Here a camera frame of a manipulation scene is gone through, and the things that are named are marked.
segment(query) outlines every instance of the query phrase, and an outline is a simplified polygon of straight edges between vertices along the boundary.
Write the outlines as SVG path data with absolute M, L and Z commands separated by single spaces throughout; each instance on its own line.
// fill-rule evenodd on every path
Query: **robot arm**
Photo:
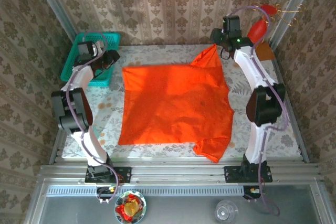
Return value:
M 109 50 L 90 65 L 84 67 L 83 65 L 91 61 L 97 55 L 97 52 L 101 52 L 100 45 L 99 41 L 96 44 L 91 42 L 78 44 L 80 55 L 78 55 L 75 61 L 75 66 L 69 80 L 74 79 L 71 83 L 68 81 L 60 91 L 55 91 L 51 95 L 58 127 L 65 130 L 77 141 L 88 160 L 87 177 L 97 182 L 112 175 L 112 171 L 108 169 L 108 166 L 112 166 L 112 163 L 107 152 L 99 144 L 93 131 L 93 116 L 89 102 L 85 96 L 85 90 L 98 70 L 100 72 L 107 70 L 120 58 L 117 51 Z M 66 99 L 66 91 L 69 87 L 69 98 L 78 122 L 72 116 Z
M 252 58 L 254 57 L 254 60 L 259 65 L 259 68 L 262 70 L 264 76 L 268 80 L 269 83 L 272 85 L 276 84 L 275 81 L 269 76 L 269 74 L 265 71 L 263 66 L 261 65 L 258 57 L 255 56 L 254 53 L 253 56 L 251 56 L 251 47 L 245 46 L 235 51 L 234 54 L 234 60 L 235 62 L 241 67 L 241 69 L 244 72 L 244 75 L 246 76 L 251 90 L 258 89 L 258 87 L 267 88 L 268 84 L 265 82 L 265 79 L 261 76 L 258 69 L 256 68 L 255 64 L 253 63 Z M 264 98 L 266 101 L 270 101 L 272 98 L 268 94 L 266 94 L 266 97 Z M 245 156 L 247 160 L 251 164 L 257 164 L 259 162 L 260 158 L 260 151 L 261 151 L 261 145 L 262 145 L 262 139 L 264 137 L 264 132 L 268 126 L 271 125 L 271 122 L 269 123 L 263 123 L 261 125 L 257 125 L 253 121 L 253 113 L 255 113 L 256 108 L 252 108 L 252 102 L 248 103 L 247 110 L 252 109 L 254 111 L 248 112 L 247 115 L 251 121 L 251 132 L 250 132 L 250 139 L 248 142 L 248 147 L 246 149 Z M 266 155 L 263 154 L 262 162 L 266 160 Z
M 229 52 L 230 57 L 239 64 L 253 91 L 246 106 L 246 114 L 251 122 L 251 132 L 243 162 L 246 162 L 248 166 L 257 164 L 262 155 L 264 132 L 281 115 L 281 106 L 269 85 L 276 90 L 282 100 L 285 98 L 285 86 L 277 84 L 269 76 L 256 56 L 250 39 L 242 37 L 238 16 L 224 17 L 223 29 L 215 28 L 212 31 L 211 40 L 223 46 L 225 51 Z M 266 155 L 262 156 L 262 162 L 266 161 Z

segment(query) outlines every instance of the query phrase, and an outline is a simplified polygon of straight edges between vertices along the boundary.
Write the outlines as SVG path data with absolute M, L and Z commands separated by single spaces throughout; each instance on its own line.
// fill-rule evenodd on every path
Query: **cable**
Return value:
M 253 47 L 251 48 L 251 59 L 252 59 L 252 62 L 253 64 L 255 65 L 255 67 L 257 68 L 258 72 L 260 73 L 260 75 L 262 76 L 263 80 L 266 82 L 267 86 L 271 89 L 272 93 L 275 95 L 275 97 L 277 98 L 281 108 L 282 108 L 282 111 L 284 112 L 283 113 L 283 116 L 284 116 L 284 125 L 282 128 L 277 128 L 277 127 L 274 127 L 274 126 L 268 126 L 265 128 L 265 131 L 264 131 L 264 136 L 263 136 L 263 142 L 261 144 L 261 150 L 260 150 L 260 157 L 259 157 L 259 165 L 258 165 L 258 184 L 259 184 L 259 190 L 261 192 L 261 199 L 264 203 L 264 206 L 267 208 L 267 210 L 275 215 L 275 216 L 280 216 L 280 209 L 279 207 L 275 204 L 275 202 L 273 202 L 272 200 L 269 200 L 269 199 L 266 199 L 266 197 L 264 196 L 264 194 L 262 193 L 263 191 L 263 185 L 262 185 L 262 182 L 261 182 L 261 163 L 262 163 L 262 156 L 264 154 L 264 149 L 265 149 L 265 144 L 266 144 L 266 137 L 267 137 L 267 131 L 270 130 L 270 129 L 273 129 L 273 130 L 276 130 L 276 131 L 284 131 L 287 126 L 288 126 L 288 113 L 287 113 L 287 110 L 286 110 L 286 107 L 282 101 L 282 99 L 280 98 L 279 94 L 276 92 L 276 90 L 272 87 L 271 83 L 267 80 L 266 76 L 264 75 L 263 71 L 261 70 L 260 66 L 258 65 L 255 57 L 254 57 L 254 51 L 257 47 L 257 45 L 263 41 L 263 39 L 268 35 L 269 33 L 269 28 L 271 27 L 271 22 L 270 22 L 270 17 L 268 16 L 268 14 L 260 7 L 257 7 L 257 6 L 245 6 L 245 7 L 241 7 L 235 11 L 233 11 L 231 14 L 229 14 L 229 16 L 235 14 L 236 12 L 240 11 L 240 10 L 245 10 L 245 9 L 257 9 L 259 11 L 261 11 L 267 18 L 268 20 L 268 27 L 267 27 L 267 30 L 266 30 L 266 33 L 253 45 Z M 274 205 L 277 209 L 277 212 L 273 212 L 272 209 L 269 207 L 269 205 L 267 204 L 267 202 L 271 203 L 272 205 Z
M 85 63 L 83 66 L 81 66 L 78 70 L 75 71 L 75 73 L 74 73 L 74 74 L 72 75 L 72 77 L 70 78 L 69 85 L 68 85 L 68 88 L 67 88 L 67 90 L 66 90 L 65 95 L 66 95 L 66 100 L 67 100 L 67 103 L 68 103 L 68 106 L 69 106 L 69 110 L 70 110 L 70 112 L 71 112 L 71 114 L 72 114 L 72 117 L 73 117 L 74 121 L 76 122 L 78 128 L 79 128 L 79 129 L 81 130 L 81 132 L 82 132 L 82 135 L 80 136 L 80 141 L 81 141 L 81 145 L 82 145 L 83 149 L 84 149 L 84 150 L 86 151 L 86 153 L 87 153 L 87 154 L 88 154 L 94 161 L 96 161 L 98 164 L 100 164 L 100 165 L 102 165 L 102 166 L 105 166 L 106 168 L 110 169 L 110 170 L 112 171 L 112 173 L 114 174 L 115 178 L 116 178 L 116 181 L 115 181 L 115 183 L 116 183 L 116 187 L 115 187 L 115 188 L 116 188 L 116 189 L 114 190 L 114 193 L 112 194 L 112 196 L 111 196 L 109 199 L 106 200 L 106 202 L 109 202 L 109 201 L 111 201 L 111 200 L 114 198 L 114 196 L 116 195 L 116 193 L 117 193 L 117 191 L 118 191 L 118 187 L 119 187 L 118 174 L 115 172 L 115 170 L 114 170 L 114 168 L 113 168 L 112 166 L 110 166 L 110 165 L 108 165 L 108 164 L 105 164 L 105 163 L 103 163 L 103 162 L 100 162 L 96 157 L 94 157 L 93 154 L 92 154 L 92 153 L 87 149 L 87 147 L 85 146 L 85 143 L 84 143 L 84 134 L 85 134 L 85 131 L 84 131 L 84 129 L 82 128 L 82 126 L 80 125 L 80 123 L 79 123 L 79 120 L 78 120 L 78 118 L 77 118 L 77 115 L 76 115 L 76 113 L 75 113 L 75 110 L 73 109 L 73 106 L 72 106 L 72 104 L 71 104 L 70 94 L 69 94 L 69 93 L 70 93 L 70 88 L 72 87 L 72 83 L 73 83 L 75 77 L 77 76 L 78 72 L 79 72 L 80 70 L 82 70 L 83 68 L 85 68 L 86 66 L 90 65 L 91 63 L 93 63 L 94 61 L 98 60 L 100 57 L 102 57 L 103 54 L 104 54 L 104 53 L 106 52 L 106 50 L 107 50 L 107 44 L 108 44 L 108 43 L 107 43 L 107 39 L 106 39 L 105 35 L 104 35 L 102 32 L 100 32 L 100 31 L 86 32 L 86 33 L 84 34 L 84 36 L 83 36 L 83 42 L 85 41 L 86 36 L 87 36 L 88 34 L 90 34 L 90 33 L 99 33 L 99 34 L 102 36 L 103 41 L 104 41 L 104 48 L 103 48 L 103 50 L 102 50 L 102 53 L 101 53 L 100 55 L 97 55 L 97 56 L 94 57 L 92 60 L 88 61 L 88 62 Z
M 222 49 L 221 49 L 220 56 L 221 56 L 221 58 L 222 58 L 223 60 L 228 60 L 228 59 L 230 58 L 230 55 L 229 55 L 229 57 L 227 57 L 226 59 L 225 59 L 225 58 L 223 58 L 223 57 L 222 57 L 223 50 L 224 50 L 224 47 L 222 47 Z
M 250 202 L 250 200 L 254 200 L 254 202 L 257 202 L 259 199 L 257 198 L 253 198 L 252 196 L 248 195 L 248 194 L 244 194 L 243 197 L 247 197 L 248 198 L 248 202 Z M 272 205 L 275 206 L 275 208 L 277 209 L 278 212 L 280 212 L 280 208 L 275 204 L 275 202 L 271 199 L 267 199 L 265 198 L 265 201 L 271 203 Z

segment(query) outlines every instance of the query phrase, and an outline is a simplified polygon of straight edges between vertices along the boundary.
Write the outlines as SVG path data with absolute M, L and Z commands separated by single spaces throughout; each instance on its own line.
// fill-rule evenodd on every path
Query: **plate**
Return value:
M 137 212 L 133 216 L 132 222 L 125 221 L 124 218 L 120 214 L 118 214 L 117 211 L 115 210 L 117 208 L 117 206 L 125 204 L 128 196 L 130 194 L 133 194 L 133 195 L 137 196 L 141 200 L 141 203 L 143 205 L 142 210 L 140 210 L 139 212 Z M 143 218 L 143 216 L 146 213 L 146 208 L 147 208 L 146 200 L 145 200 L 145 198 L 143 197 L 143 195 L 141 193 L 139 193 L 138 191 L 135 191 L 135 190 L 124 192 L 122 195 L 119 196 L 119 198 L 117 199 L 117 201 L 115 203 L 116 203 L 116 205 L 114 206 L 114 213 L 115 213 L 115 216 L 116 216 L 117 220 L 121 224 L 135 224 L 135 223 L 139 223 L 140 220 Z

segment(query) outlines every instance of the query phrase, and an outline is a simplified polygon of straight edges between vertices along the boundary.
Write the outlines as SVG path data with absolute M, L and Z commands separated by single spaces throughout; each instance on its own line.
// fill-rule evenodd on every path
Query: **glass panel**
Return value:
M 215 208 L 223 199 L 238 207 L 237 224 L 319 224 L 316 207 L 309 187 L 268 186 L 266 196 L 277 203 L 280 217 L 270 215 L 261 201 L 247 202 L 243 197 L 145 196 L 147 211 L 141 223 L 216 224 Z M 48 197 L 40 223 L 93 224 L 118 223 L 114 203 L 100 204 L 96 197 Z

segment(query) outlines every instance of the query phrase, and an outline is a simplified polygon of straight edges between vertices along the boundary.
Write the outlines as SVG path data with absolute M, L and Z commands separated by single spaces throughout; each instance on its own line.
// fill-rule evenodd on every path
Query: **vent grille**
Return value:
M 143 196 L 242 196 L 243 186 L 122 186 L 118 195 L 128 191 L 139 191 Z M 95 196 L 93 186 L 51 186 L 48 197 Z

